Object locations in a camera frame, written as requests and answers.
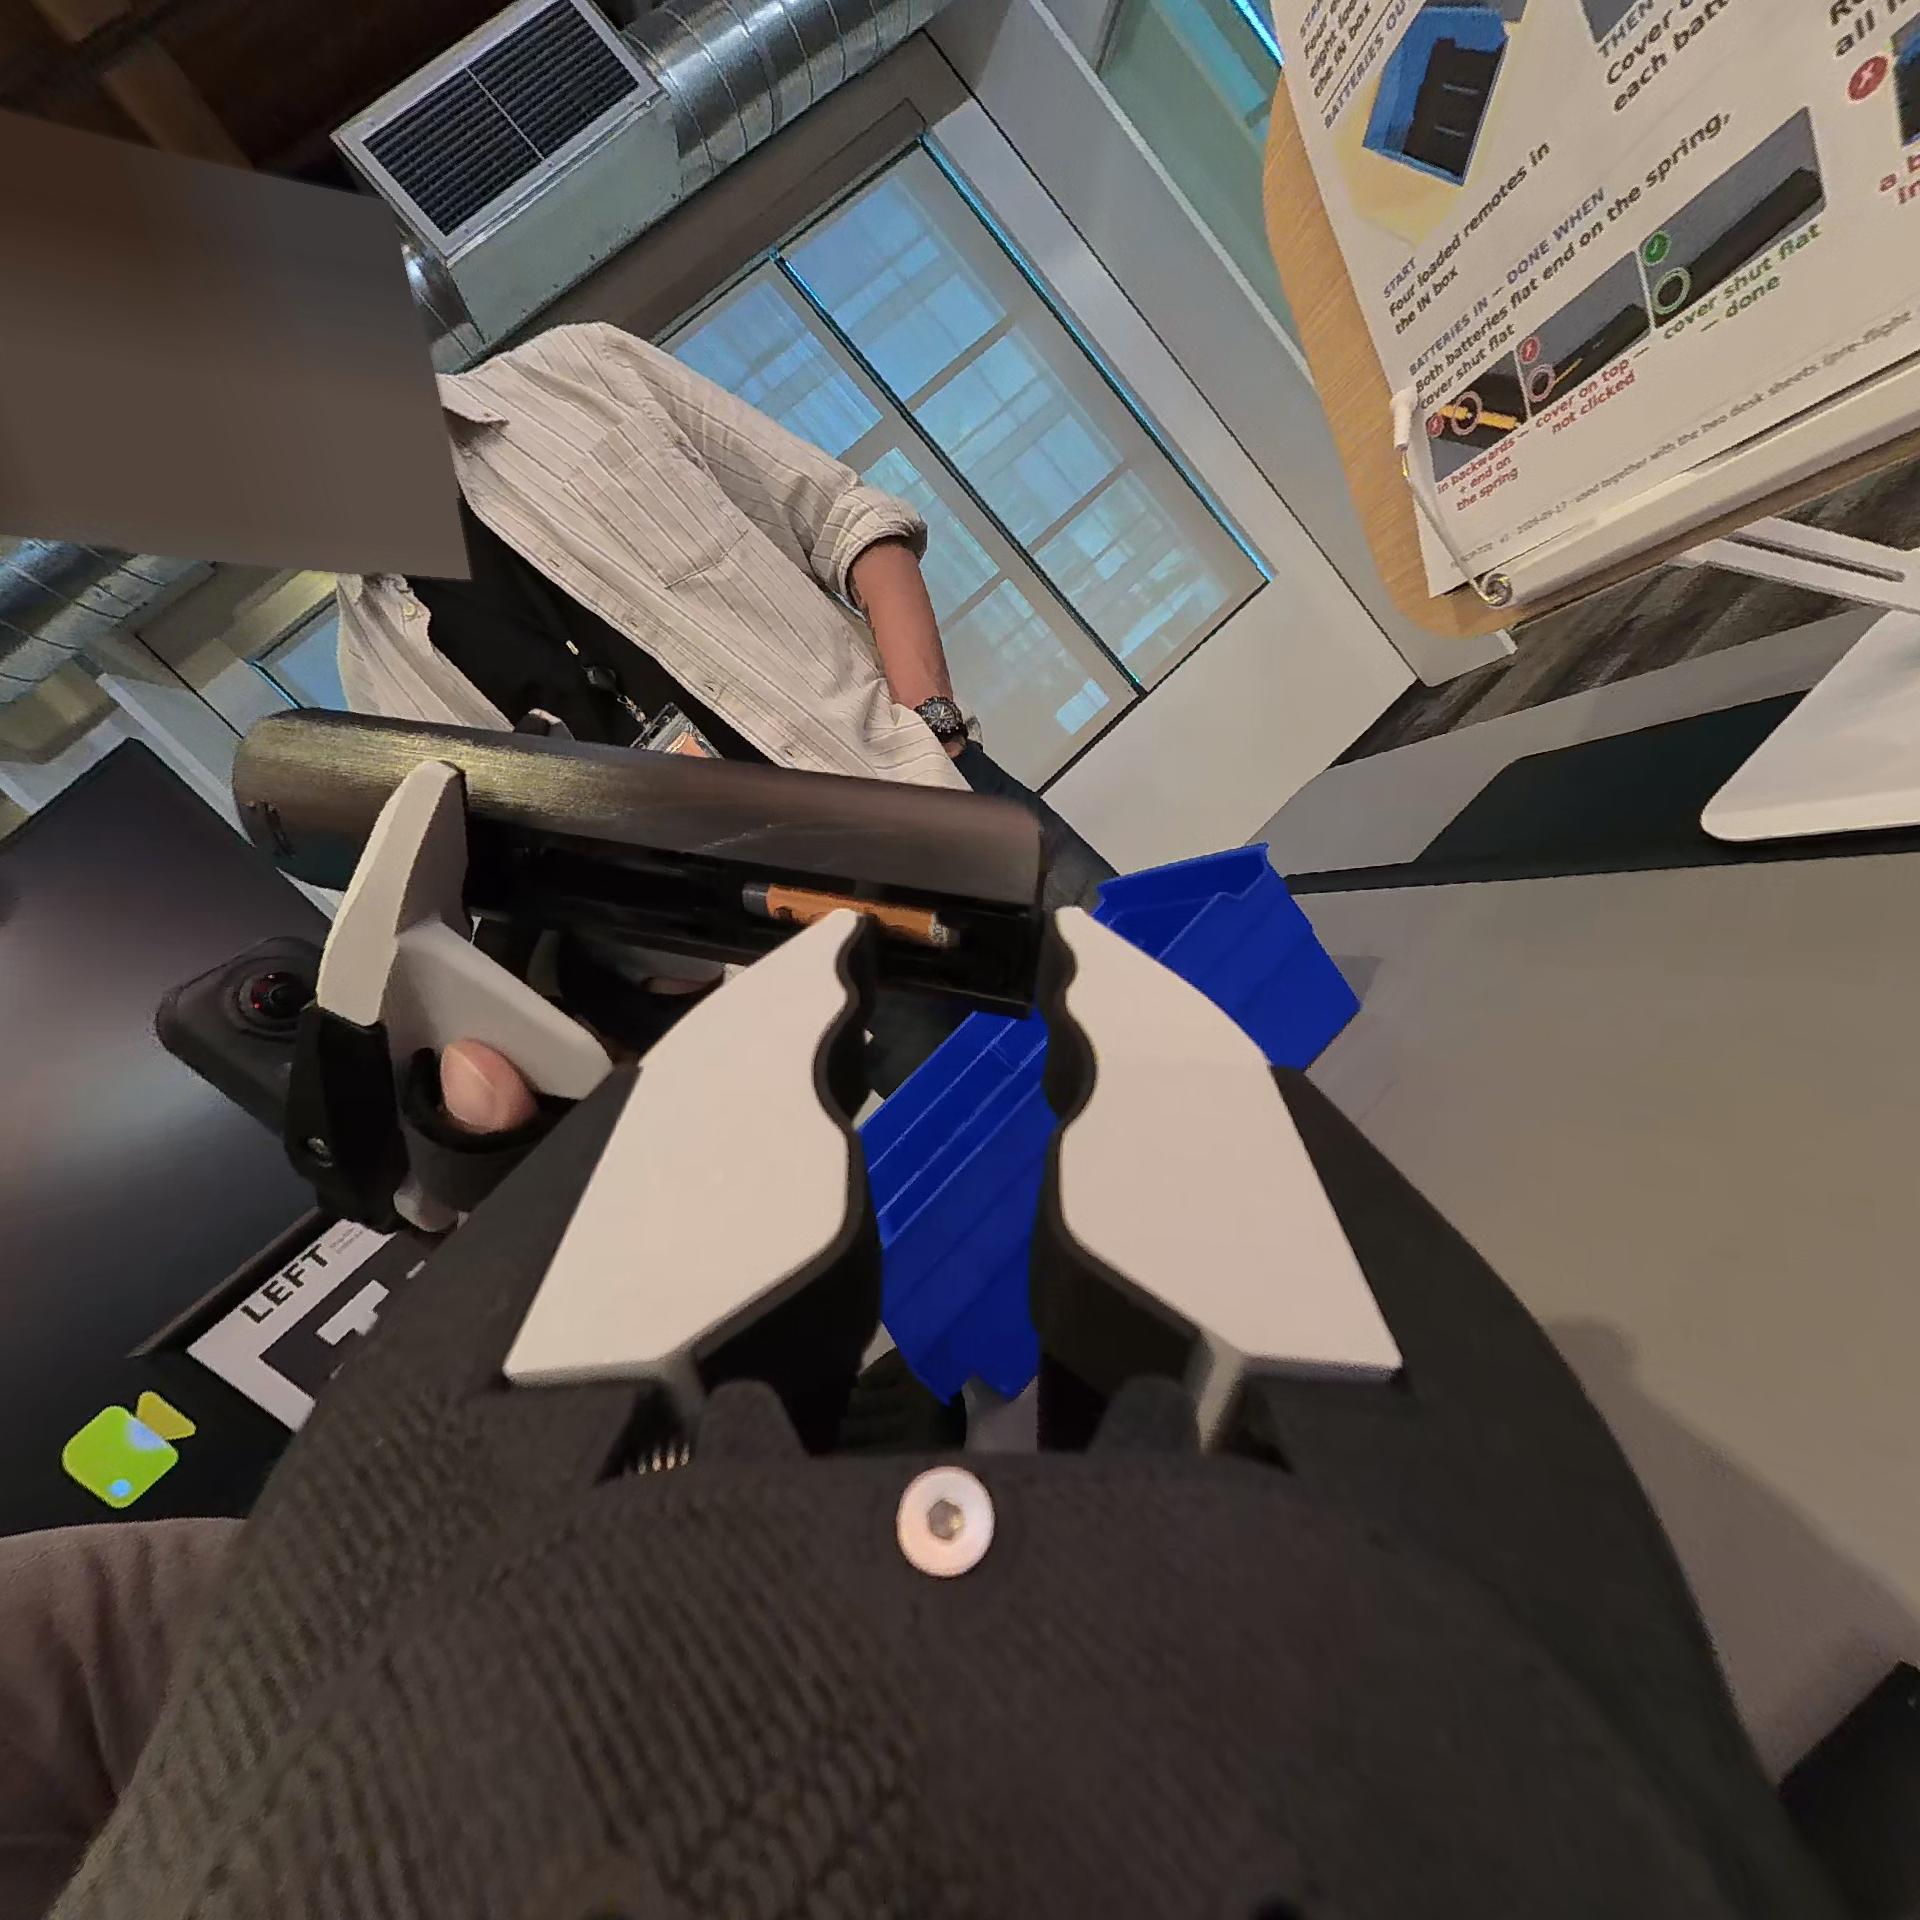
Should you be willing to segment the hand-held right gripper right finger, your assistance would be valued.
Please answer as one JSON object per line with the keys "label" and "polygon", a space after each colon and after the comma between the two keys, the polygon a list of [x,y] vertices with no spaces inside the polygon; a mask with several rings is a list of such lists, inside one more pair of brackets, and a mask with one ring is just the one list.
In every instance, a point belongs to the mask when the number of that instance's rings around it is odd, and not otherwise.
{"label": "hand-held right gripper right finger", "polygon": [[1039,941],[1050,1111],[1027,1224],[1039,1377],[1192,1407],[1385,1389],[1407,1354],[1265,1052],[1177,969],[1064,906]]}

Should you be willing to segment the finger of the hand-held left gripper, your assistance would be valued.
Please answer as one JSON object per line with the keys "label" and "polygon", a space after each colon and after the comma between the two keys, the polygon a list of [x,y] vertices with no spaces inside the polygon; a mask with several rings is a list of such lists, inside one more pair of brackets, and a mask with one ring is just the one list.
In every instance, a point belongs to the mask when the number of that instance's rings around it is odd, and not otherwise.
{"label": "finger of the hand-held left gripper", "polygon": [[446,755],[418,766],[380,801],[320,964],[320,1013],[380,1034],[458,1034],[474,964],[466,792]]}

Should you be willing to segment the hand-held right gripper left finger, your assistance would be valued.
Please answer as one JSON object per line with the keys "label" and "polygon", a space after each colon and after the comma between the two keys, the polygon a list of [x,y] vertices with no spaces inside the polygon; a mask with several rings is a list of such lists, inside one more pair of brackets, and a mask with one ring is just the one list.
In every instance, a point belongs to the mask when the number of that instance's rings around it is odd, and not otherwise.
{"label": "hand-held right gripper left finger", "polygon": [[859,1072],[875,923],[801,923],[711,991],[643,1066],[503,1354],[512,1389],[652,1384],[698,1407],[727,1340],[875,1224],[828,1060]]}

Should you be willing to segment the black remote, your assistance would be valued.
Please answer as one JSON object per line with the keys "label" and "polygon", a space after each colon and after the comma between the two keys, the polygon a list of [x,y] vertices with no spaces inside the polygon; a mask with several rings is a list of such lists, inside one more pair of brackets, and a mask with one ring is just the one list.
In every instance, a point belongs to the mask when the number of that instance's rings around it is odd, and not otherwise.
{"label": "black remote", "polygon": [[380,801],[429,755],[461,769],[474,921],[749,964],[795,937],[742,906],[749,879],[923,900],[959,923],[959,951],[875,929],[880,991],[1035,1013],[1039,821],[963,784],[275,710],[243,733],[231,801],[290,879],[349,889]]}

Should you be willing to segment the orange AAA battery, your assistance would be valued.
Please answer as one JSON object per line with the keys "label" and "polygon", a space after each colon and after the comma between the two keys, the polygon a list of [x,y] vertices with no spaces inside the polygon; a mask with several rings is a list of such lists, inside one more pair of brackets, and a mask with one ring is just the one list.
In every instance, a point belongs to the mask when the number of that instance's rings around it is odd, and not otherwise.
{"label": "orange AAA battery", "polygon": [[923,900],[886,900],[886,895],[846,895],[846,889],[817,889],[817,882],[749,879],[749,882],[742,882],[742,906],[771,923],[820,923],[835,916],[857,916],[857,921],[880,923],[880,937],[890,937],[890,941],[959,951],[959,923]]}

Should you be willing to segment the person's left hand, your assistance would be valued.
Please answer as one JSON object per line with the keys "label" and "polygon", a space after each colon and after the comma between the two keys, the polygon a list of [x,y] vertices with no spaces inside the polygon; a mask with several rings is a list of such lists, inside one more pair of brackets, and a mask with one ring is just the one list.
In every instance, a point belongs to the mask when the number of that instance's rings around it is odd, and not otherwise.
{"label": "person's left hand", "polygon": [[480,1211],[564,1115],[485,1041],[418,1052],[400,1077],[405,1183],[400,1214],[451,1233]]}

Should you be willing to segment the blue plastic bin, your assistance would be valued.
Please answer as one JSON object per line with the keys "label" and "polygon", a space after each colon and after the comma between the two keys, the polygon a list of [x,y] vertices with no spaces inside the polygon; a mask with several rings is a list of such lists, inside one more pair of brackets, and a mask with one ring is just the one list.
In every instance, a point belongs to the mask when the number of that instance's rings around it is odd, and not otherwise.
{"label": "blue plastic bin", "polygon": [[[1265,847],[1214,849],[1096,889],[1096,923],[1204,991],[1265,1066],[1309,1072],[1359,996],[1294,906]],[[1027,1233],[1050,1131],[1048,1018],[974,1013],[866,1124],[880,1323],[938,1394],[1035,1384]]]}

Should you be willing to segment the white tag sign board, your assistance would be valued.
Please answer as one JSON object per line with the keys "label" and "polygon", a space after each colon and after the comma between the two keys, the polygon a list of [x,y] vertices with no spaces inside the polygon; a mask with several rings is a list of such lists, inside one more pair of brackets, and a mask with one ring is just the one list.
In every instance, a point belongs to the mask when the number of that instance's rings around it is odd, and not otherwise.
{"label": "white tag sign board", "polygon": [[310,1224],[219,1295],[187,1358],[296,1432],[429,1256],[420,1233]]}

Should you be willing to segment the black mat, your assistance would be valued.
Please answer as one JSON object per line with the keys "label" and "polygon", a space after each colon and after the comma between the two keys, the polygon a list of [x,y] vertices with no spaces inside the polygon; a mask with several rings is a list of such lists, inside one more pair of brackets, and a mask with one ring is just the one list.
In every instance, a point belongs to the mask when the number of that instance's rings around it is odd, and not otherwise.
{"label": "black mat", "polygon": [[1916,849],[1916,825],[1752,847],[1698,825],[1708,801],[1797,704],[1805,694],[1772,694],[1523,755],[1385,879],[1477,882]]}

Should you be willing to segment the person's torso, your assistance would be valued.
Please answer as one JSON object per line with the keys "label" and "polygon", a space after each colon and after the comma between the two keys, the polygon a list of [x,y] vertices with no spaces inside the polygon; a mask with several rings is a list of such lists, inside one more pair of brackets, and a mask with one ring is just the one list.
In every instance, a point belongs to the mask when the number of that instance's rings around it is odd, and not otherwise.
{"label": "person's torso", "polygon": [[47,1915],[111,1822],[243,1520],[0,1536],[0,1915]]}

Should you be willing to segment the white stand base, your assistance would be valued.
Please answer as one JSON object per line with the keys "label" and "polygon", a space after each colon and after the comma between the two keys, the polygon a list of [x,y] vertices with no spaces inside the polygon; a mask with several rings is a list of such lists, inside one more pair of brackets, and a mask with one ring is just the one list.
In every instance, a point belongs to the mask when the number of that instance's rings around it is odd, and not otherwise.
{"label": "white stand base", "polygon": [[1878,609],[1861,639],[1720,784],[1698,810],[1698,830],[1720,847],[1779,847],[1916,825],[1920,554],[1797,520],[1752,520],[1731,535],[1684,550],[1678,559]]}

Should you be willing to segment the printed instruction poster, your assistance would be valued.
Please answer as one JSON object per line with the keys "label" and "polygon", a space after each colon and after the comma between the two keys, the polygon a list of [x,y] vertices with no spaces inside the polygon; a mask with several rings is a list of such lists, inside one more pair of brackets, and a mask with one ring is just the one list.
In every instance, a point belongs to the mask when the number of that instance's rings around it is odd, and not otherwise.
{"label": "printed instruction poster", "polygon": [[1546,602],[1916,439],[1916,4],[1272,4],[1420,591]]}

